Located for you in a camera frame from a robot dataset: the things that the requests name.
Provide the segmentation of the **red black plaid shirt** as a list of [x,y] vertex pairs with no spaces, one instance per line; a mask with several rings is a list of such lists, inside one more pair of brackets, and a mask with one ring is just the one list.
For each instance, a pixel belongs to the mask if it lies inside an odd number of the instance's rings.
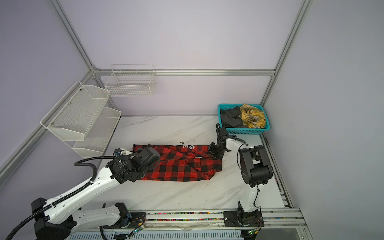
[[222,159],[211,157],[208,145],[133,145],[132,151],[138,153],[145,148],[155,149],[161,160],[143,181],[208,181],[223,169]]

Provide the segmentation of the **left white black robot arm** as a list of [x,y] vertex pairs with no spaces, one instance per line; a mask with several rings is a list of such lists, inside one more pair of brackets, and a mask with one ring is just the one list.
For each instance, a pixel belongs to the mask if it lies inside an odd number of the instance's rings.
[[132,226],[132,216],[124,203],[116,203],[99,210],[85,211],[82,207],[125,182],[142,179],[160,162],[161,155],[153,148],[144,148],[137,153],[118,149],[109,162],[97,169],[92,158],[83,159],[75,166],[89,166],[93,169],[90,179],[71,190],[49,200],[33,202],[35,235],[39,240],[65,240],[71,234],[87,229],[112,226]]

